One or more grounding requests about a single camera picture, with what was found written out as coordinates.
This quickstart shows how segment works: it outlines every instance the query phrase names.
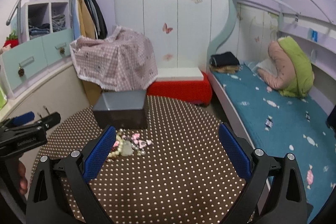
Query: human hand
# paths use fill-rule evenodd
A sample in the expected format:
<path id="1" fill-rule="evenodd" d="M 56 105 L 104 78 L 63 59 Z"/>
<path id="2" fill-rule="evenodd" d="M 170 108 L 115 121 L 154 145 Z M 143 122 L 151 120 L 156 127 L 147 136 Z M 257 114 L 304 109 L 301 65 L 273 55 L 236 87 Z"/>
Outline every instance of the human hand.
<path id="1" fill-rule="evenodd" d="M 20 189 L 19 192 L 21 195 L 25 195 L 28 192 L 28 181 L 26 179 L 26 167 L 21 161 L 19 161 L 18 173 L 20 175 Z"/>

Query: teal bedsheet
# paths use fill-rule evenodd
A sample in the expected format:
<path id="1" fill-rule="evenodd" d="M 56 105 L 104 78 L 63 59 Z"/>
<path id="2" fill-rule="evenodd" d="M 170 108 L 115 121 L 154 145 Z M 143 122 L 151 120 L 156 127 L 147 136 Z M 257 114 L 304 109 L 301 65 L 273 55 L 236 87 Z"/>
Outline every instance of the teal bedsheet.
<path id="1" fill-rule="evenodd" d="M 310 97 L 281 96 L 245 65 L 234 75 L 213 73 L 237 110 L 253 144 L 268 155 L 293 153 L 299 164 L 311 221 L 336 183 L 336 139 L 327 114 Z"/>

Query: blanket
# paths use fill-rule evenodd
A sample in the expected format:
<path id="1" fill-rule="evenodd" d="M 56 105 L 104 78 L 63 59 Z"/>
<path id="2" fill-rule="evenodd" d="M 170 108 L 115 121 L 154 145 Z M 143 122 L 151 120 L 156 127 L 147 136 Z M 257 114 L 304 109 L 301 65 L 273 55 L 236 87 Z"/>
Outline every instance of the blanket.
<path id="1" fill-rule="evenodd" d="M 104 40 L 79 37 L 70 53 L 78 77 L 104 90 L 144 90 L 158 75 L 151 41 L 121 26 Z"/>
<path id="2" fill-rule="evenodd" d="M 313 87 L 314 77 L 310 60 L 291 37 L 279 39 L 278 43 L 288 55 L 295 69 L 295 77 L 280 94 L 288 97 L 304 98 Z"/>

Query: mint green drawer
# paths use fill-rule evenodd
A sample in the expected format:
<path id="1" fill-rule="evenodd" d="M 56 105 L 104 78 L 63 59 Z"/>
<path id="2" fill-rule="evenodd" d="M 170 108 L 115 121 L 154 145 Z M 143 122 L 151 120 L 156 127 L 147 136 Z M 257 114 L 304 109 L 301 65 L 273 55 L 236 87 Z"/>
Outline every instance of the mint green drawer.
<path id="1" fill-rule="evenodd" d="M 71 29 L 44 35 L 42 43 L 48 65 L 70 55 L 69 44 L 73 41 L 73 33 Z"/>
<path id="2" fill-rule="evenodd" d="M 11 90 L 47 66 L 42 37 L 24 42 L 1 56 Z M 18 74 L 20 67 L 24 69 L 22 77 Z"/>

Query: pink blanket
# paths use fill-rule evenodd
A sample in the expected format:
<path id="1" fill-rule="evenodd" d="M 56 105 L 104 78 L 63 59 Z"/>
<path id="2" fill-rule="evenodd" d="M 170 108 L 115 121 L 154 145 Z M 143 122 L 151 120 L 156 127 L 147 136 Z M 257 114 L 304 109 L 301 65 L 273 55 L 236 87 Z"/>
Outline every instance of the pink blanket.
<path id="1" fill-rule="evenodd" d="M 151 41 L 125 27 L 104 40 L 81 36 L 70 52 L 78 77 L 105 90 L 144 90 L 158 75 Z"/>

